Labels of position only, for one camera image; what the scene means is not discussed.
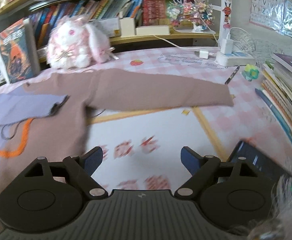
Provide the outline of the black tablet phone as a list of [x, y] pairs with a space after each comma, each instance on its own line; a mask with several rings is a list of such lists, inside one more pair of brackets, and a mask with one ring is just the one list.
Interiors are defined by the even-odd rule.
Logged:
[[235, 163], [240, 158], [245, 158], [247, 162], [252, 163], [252, 165], [254, 165], [265, 176], [274, 181], [278, 181], [281, 176], [292, 178], [292, 172], [289, 172], [261, 152], [258, 148], [243, 140], [237, 143], [227, 161]]

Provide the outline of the green yellow flower toy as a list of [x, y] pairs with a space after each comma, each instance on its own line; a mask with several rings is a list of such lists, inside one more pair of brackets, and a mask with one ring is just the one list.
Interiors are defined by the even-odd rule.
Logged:
[[242, 76], [247, 81], [252, 81], [258, 79], [259, 76], [259, 70], [255, 65], [247, 64], [244, 68], [244, 70], [241, 72]]

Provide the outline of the colourful flower ornament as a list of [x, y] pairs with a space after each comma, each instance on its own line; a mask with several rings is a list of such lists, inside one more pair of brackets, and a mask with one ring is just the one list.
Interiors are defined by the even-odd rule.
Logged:
[[213, 8], [208, 0], [171, 0], [166, 15], [175, 29], [189, 22], [192, 33], [211, 30], [210, 26], [214, 23]]

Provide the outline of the Harry Potter book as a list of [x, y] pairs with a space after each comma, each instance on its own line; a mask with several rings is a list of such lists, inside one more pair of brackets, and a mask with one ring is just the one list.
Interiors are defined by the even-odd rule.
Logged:
[[22, 18], [0, 33], [0, 51], [11, 83], [40, 73], [32, 23]]

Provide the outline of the white power strip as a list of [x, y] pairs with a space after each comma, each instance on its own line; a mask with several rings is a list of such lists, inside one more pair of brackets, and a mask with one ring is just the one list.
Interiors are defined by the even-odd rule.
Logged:
[[235, 66], [246, 66], [247, 64], [256, 64], [256, 60], [253, 56], [241, 53], [233, 52], [231, 54], [223, 54], [220, 51], [217, 52], [215, 57], [217, 64], [223, 67], [235, 67]]

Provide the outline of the pink checkered desk mat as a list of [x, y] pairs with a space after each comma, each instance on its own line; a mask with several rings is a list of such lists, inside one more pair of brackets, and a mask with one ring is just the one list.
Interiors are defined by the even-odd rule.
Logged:
[[[143, 74], [191, 77], [224, 84], [231, 69], [196, 69], [190, 75], [179, 75], [154, 67], [144, 59], [134, 69], [130, 60], [139, 58], [139, 51], [121, 55], [118, 61], [99, 64], [90, 71], [121, 69]], [[0, 87], [0, 94], [9, 93], [25, 83], [45, 81], [50, 72], [35, 79]], [[88, 108], [86, 138], [82, 156], [99, 146], [103, 151], [101, 165], [93, 179], [106, 191], [177, 190], [190, 178], [181, 163], [181, 148], [188, 146], [199, 155], [215, 155], [227, 160], [234, 147], [244, 140], [258, 148], [283, 168], [292, 172], [292, 143], [265, 102], [256, 94], [258, 81], [248, 82], [236, 74], [227, 85], [232, 106], [210, 105], [160, 108], [137, 111], [113, 111]]]

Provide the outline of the pink white plush bunny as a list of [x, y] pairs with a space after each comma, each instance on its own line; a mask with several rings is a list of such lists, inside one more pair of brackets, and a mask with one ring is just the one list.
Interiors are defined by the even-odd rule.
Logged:
[[46, 61], [55, 69], [82, 69], [109, 61], [113, 50], [107, 35], [86, 16], [64, 16], [51, 31]]

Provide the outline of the stack of books right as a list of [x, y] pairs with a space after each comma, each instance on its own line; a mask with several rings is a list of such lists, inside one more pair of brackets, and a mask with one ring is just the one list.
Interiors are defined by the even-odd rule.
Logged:
[[264, 100], [292, 143], [292, 56], [274, 53], [273, 62], [263, 65], [262, 88], [256, 94]]

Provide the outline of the black pen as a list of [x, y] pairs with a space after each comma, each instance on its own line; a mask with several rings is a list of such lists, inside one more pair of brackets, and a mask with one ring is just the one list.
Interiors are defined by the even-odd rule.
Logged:
[[240, 70], [240, 66], [237, 66], [236, 69], [232, 72], [232, 74], [230, 75], [230, 77], [225, 81], [225, 85], [228, 85], [231, 80], [234, 78], [234, 76], [238, 73], [238, 71]]

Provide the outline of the white charger plug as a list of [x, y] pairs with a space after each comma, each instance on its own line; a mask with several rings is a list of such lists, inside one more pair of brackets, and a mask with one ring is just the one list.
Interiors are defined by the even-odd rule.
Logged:
[[222, 39], [220, 52], [224, 55], [230, 55], [233, 51], [234, 40], [231, 39], [231, 34], [228, 33], [226, 38]]

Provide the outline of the brown and purple sweater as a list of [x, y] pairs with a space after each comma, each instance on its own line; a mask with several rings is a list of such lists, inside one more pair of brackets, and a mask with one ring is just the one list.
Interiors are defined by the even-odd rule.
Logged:
[[33, 159], [83, 153], [88, 108], [137, 111], [227, 105], [227, 85], [121, 69], [54, 73], [0, 94], [0, 192]]

